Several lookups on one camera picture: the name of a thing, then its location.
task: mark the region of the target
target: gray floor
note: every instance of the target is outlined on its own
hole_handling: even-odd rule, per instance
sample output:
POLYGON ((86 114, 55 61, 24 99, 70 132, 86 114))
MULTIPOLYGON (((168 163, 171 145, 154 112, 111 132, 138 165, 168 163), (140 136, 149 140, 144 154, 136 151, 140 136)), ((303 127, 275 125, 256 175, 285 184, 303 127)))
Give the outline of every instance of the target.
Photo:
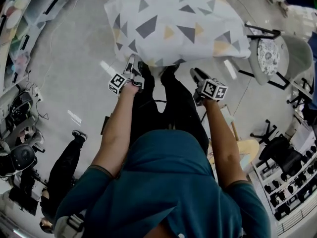
MULTIPOLYGON (((31 55, 30 80, 41 86, 50 66, 52 30, 68 15, 53 35, 53 65, 41 90, 44 101, 38 103, 39 112, 42 115, 48 113, 50 118, 38 122, 45 138, 46 152, 37 155, 36 168, 43 179, 49 177, 55 161, 72 140, 71 131, 74 129, 85 132, 89 137, 83 146, 76 176, 84 172, 98 151, 105 116, 111 114, 116 104, 116 96, 107 89, 110 78, 99 65, 101 60, 105 60, 118 70, 125 66, 115 58, 114 40, 103 8, 106 1, 79 0, 76 8, 68 15, 75 3, 72 0, 57 19, 47 24, 31 55), (80 126, 73 121, 69 111, 82 120, 80 126)), ((266 0, 241 1, 244 5, 238 0, 228 0, 244 21, 249 20, 266 28, 283 29, 291 34, 295 32, 300 36, 315 30, 313 24, 308 28, 307 25, 303 27, 305 11, 301 14, 293 10, 289 18, 284 19, 277 6, 269 5, 266 0)), ((247 60, 240 59, 238 63, 244 70, 250 70, 247 60)), ((205 59, 184 63, 176 73, 176 77, 192 92, 195 84, 189 75, 191 67, 203 69, 229 86, 223 103, 229 106, 235 116, 236 128, 242 139, 248 138, 250 132, 263 131, 266 119, 276 124, 280 132, 287 129, 293 115, 291 106, 286 104, 290 89, 282 91, 271 85, 260 86, 254 79, 241 74, 233 80, 222 59, 205 59)), ((156 85, 154 98, 164 100, 164 88, 158 79, 156 85)), ((199 108, 199 114, 203 113, 203 108, 199 108)), ((36 218, 16 208, 7 213, 30 233, 46 237, 38 226, 42 217, 40 208, 36 218)))

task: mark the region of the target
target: black chair leg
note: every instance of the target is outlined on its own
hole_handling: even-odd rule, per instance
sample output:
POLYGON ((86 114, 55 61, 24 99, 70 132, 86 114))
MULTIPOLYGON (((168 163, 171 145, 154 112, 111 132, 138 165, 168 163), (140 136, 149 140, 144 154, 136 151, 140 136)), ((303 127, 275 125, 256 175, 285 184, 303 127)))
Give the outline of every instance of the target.
POLYGON ((293 100, 291 100, 291 101, 288 101, 288 100, 287 100, 286 103, 287 103, 287 104, 292 104, 292 103, 294 103, 295 101, 300 100, 301 98, 302 98, 302 97, 298 95, 295 99, 293 99, 293 100))
POLYGON ((272 136, 272 134, 277 130, 277 127, 275 125, 272 126, 273 130, 270 131, 270 127, 271 127, 271 122, 269 120, 265 120, 265 122, 267 123, 267 128, 265 131, 264 135, 254 135, 253 133, 250 134, 251 137, 254 138, 259 138, 261 139, 259 141, 259 144, 265 143, 268 144, 270 142, 270 137, 272 136))

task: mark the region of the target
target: cable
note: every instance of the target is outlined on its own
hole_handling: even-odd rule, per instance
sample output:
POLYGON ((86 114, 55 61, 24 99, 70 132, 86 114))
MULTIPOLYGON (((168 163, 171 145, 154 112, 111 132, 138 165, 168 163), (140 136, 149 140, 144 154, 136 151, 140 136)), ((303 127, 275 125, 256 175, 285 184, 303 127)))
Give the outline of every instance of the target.
POLYGON ((248 15, 252 18, 252 20, 255 22, 255 24, 258 26, 258 24, 257 24, 257 22, 254 20, 254 18, 251 16, 251 14, 249 13, 249 11, 248 11, 248 9, 246 8, 246 6, 240 1, 240 0, 238 0, 239 2, 240 2, 240 4, 244 7, 244 9, 247 11, 247 13, 248 13, 248 15))
POLYGON ((31 81, 30 81, 30 72, 31 71, 28 72, 28 81, 27 81, 28 83, 26 84, 25 89, 27 89, 28 88, 28 84, 31 83, 31 81))
POLYGON ((234 115, 236 114, 236 112, 237 112, 237 110, 238 110, 238 108, 239 108, 239 106, 240 106, 240 103, 241 103, 241 101, 242 101, 242 99, 243 99, 244 95, 246 94, 246 92, 247 92, 247 90, 248 90, 248 88, 249 88, 249 85, 250 85, 251 79, 252 79, 252 78, 250 78, 249 83, 248 83, 248 86, 247 86, 246 90, 244 91, 244 93, 243 93, 243 95, 242 95, 242 97, 241 97, 241 99, 240 99, 240 101, 239 101, 239 104, 238 104, 238 106, 237 106, 237 108, 236 108, 235 112, 234 112, 234 113, 233 113, 233 115, 232 115, 233 117, 234 117, 234 115))
POLYGON ((167 103, 167 101, 162 101, 162 100, 154 100, 155 102, 162 102, 162 103, 167 103))
POLYGON ((200 123, 203 123, 203 120, 205 119, 206 115, 207 115, 207 111, 204 113, 203 118, 200 120, 200 123))
POLYGON ((44 86, 44 84, 45 84, 46 76, 47 76, 47 74, 49 73, 49 71, 51 70, 52 64, 53 64, 53 51, 52 51, 53 34, 54 34, 54 32, 66 21, 66 19, 68 18, 68 16, 74 11, 74 9, 75 9, 77 3, 78 3, 78 0, 76 0, 73 9, 70 10, 70 12, 69 12, 69 13, 66 15, 66 17, 64 18, 64 20, 63 20, 57 27, 55 27, 54 30, 53 30, 52 33, 51 33, 51 41, 50 41, 51 63, 50 63, 49 69, 47 70, 47 72, 46 72, 45 75, 44 75, 43 83, 42 83, 41 87, 39 88, 39 91, 41 91, 41 89, 43 88, 43 86, 44 86))
POLYGON ((40 112, 39 112, 39 110, 38 110, 38 102, 39 102, 39 101, 40 101, 40 100, 38 100, 38 101, 36 102, 36 104, 35 104, 35 108, 36 108, 36 111, 37 111, 37 113, 38 113, 38 118, 37 118, 37 120, 36 120, 34 126, 36 126, 36 124, 38 123, 38 121, 39 121, 40 118, 44 118, 44 119, 46 119, 46 120, 49 120, 49 114, 48 114, 48 113, 46 113, 45 115, 41 115, 41 114, 40 114, 40 112))

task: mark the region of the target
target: teal t-shirt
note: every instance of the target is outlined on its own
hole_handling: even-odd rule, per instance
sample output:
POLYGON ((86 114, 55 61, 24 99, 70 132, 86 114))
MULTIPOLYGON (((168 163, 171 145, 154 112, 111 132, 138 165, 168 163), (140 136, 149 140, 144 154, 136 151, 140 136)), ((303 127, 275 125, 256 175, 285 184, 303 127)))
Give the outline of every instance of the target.
POLYGON ((253 186, 225 191, 198 141, 179 130, 155 130, 131 147, 117 179, 90 166, 58 208, 56 219, 87 209, 84 237, 144 237, 164 221, 175 237, 270 237, 253 186))

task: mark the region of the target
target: hand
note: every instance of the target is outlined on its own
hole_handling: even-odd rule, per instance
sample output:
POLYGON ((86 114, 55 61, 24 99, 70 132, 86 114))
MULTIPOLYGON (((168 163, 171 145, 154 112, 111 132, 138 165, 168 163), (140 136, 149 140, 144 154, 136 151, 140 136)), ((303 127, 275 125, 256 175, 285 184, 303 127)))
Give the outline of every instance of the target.
POLYGON ((132 84, 132 82, 127 83, 123 89, 122 93, 130 93, 133 96, 139 91, 139 87, 132 84))

